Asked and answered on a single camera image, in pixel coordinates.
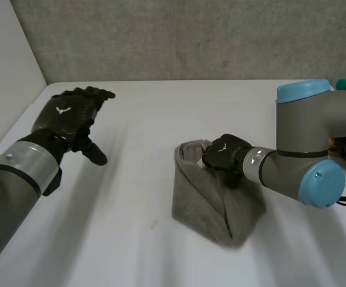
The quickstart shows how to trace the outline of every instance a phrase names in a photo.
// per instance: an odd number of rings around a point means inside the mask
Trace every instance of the concrete wall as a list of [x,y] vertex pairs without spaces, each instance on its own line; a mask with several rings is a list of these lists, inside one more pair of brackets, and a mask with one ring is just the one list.
[[45,79],[346,77],[346,0],[11,0]]
[[9,0],[0,0],[0,139],[44,88],[44,77],[12,6]]

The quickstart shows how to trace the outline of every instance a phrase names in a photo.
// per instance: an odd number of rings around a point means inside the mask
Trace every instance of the robotic hand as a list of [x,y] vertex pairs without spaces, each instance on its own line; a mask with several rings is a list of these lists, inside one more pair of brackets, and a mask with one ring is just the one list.
[[306,205],[346,206],[344,170],[327,159],[329,138],[341,137],[346,137],[346,89],[331,91],[327,80],[304,81],[277,89],[276,150],[223,135],[202,161]]
[[106,164],[106,156],[88,136],[104,101],[114,97],[93,87],[53,96],[32,133],[0,155],[0,253],[39,197],[59,187],[64,153],[81,151],[93,163]]

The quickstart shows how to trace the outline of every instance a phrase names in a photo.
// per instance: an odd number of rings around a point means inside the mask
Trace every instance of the white surface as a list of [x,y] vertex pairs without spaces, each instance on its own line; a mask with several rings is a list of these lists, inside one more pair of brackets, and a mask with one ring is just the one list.
[[265,189],[268,213],[240,250],[171,218],[173,151],[235,134],[275,147],[275,91],[293,81],[58,83],[6,135],[29,133],[50,96],[97,86],[117,98],[92,138],[109,164],[67,154],[62,186],[42,197],[0,256],[0,287],[346,286],[346,207],[308,208]]
[[0,140],[45,88],[9,0],[0,0]]

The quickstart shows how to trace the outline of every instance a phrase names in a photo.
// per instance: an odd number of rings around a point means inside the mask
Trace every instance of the white wall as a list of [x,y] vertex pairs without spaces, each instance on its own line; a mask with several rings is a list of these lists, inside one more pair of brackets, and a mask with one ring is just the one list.
[[0,0],[0,140],[45,86],[11,3]]

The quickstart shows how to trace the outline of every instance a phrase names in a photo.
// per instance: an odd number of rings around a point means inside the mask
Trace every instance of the gray cloth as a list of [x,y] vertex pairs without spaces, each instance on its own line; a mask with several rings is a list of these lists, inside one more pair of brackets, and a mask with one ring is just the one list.
[[209,145],[192,141],[175,149],[172,216],[213,242],[239,247],[265,212],[265,202],[259,185],[246,178],[232,182],[225,172],[198,165]]

